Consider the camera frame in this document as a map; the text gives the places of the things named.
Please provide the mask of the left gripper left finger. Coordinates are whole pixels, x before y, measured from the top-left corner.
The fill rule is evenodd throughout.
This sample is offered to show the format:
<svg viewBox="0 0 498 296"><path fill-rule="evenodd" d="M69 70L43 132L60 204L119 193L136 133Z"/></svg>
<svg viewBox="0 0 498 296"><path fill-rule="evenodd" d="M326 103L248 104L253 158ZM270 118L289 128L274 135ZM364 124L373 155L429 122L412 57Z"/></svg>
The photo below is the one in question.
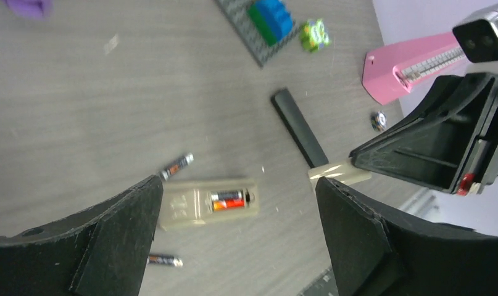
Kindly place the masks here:
<svg viewBox="0 0 498 296"><path fill-rule="evenodd" d="M0 295L138 295L162 193L150 176L83 211L0 236Z"/></svg>

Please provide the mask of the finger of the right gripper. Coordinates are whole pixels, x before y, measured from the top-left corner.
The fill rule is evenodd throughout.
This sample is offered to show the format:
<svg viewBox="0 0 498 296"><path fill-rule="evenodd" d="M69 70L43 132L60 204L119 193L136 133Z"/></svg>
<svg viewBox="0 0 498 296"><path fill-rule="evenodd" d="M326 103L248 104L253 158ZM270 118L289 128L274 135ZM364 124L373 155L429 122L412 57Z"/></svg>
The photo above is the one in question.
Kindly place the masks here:
<svg viewBox="0 0 498 296"><path fill-rule="evenodd" d="M467 111L483 107L478 125L470 137L454 136L446 141L443 154L429 157L407 155L399 149L392 163L352 163L353 166L401 179L449 194L480 192L498 177L498 88L489 91L488 100L472 103L447 122L459 127Z"/></svg>
<svg viewBox="0 0 498 296"><path fill-rule="evenodd" d="M407 155L429 157L443 154L446 141L454 136L470 137L478 125L483 107L467 111L459 127L447 122L472 103L488 100L488 93L498 88L498 74L481 72L466 76L443 75L435 79L420 104L403 120L381 135L350 152L352 163L392 163L399 149Z"/></svg>

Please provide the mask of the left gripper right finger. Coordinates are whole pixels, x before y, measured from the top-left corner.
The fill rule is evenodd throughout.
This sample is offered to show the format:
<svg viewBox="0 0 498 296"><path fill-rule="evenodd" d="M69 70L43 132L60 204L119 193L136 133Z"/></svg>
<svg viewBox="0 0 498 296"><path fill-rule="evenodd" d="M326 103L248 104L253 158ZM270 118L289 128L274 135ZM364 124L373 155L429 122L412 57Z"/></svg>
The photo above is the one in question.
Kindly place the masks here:
<svg viewBox="0 0 498 296"><path fill-rule="evenodd" d="M498 295L498 237L433 223L320 178L316 197L340 295Z"/></svg>

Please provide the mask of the beige battery cover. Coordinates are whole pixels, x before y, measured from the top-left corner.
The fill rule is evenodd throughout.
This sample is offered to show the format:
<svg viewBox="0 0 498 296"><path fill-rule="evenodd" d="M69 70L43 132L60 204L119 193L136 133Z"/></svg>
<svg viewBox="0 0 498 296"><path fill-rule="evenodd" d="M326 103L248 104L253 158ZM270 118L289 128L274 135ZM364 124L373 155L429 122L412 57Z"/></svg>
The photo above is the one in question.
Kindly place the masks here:
<svg viewBox="0 0 498 296"><path fill-rule="evenodd" d="M351 185L370 179L371 173L356 168L351 164L350 159L347 159L340 163L328 163L312 168L308 171L308 176L312 190L315 192L316 185L321 177L336 179L345 185Z"/></svg>

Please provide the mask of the beige remote control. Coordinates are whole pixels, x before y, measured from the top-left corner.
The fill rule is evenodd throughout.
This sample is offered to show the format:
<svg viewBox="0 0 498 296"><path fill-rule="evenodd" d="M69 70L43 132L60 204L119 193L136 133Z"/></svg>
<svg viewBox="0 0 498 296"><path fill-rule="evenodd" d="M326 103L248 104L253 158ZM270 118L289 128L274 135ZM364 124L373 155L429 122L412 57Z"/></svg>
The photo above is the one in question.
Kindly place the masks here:
<svg viewBox="0 0 498 296"><path fill-rule="evenodd" d="M212 192L237 190L244 191L244 208L217 212L212 210ZM158 226L168 231L248 218L258 214L259 208L260 194L257 183L250 178L169 181L164 183Z"/></svg>

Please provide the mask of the orange battery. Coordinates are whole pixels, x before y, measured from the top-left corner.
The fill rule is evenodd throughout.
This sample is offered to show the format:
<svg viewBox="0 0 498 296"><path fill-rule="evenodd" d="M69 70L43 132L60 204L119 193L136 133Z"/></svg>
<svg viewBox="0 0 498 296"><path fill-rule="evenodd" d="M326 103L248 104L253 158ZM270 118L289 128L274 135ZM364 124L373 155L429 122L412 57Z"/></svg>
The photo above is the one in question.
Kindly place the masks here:
<svg viewBox="0 0 498 296"><path fill-rule="evenodd" d="M226 199L226 200L214 200L212 202L212 210L214 212L222 210L231 210L235 208L244 208L246 202L244 199Z"/></svg>

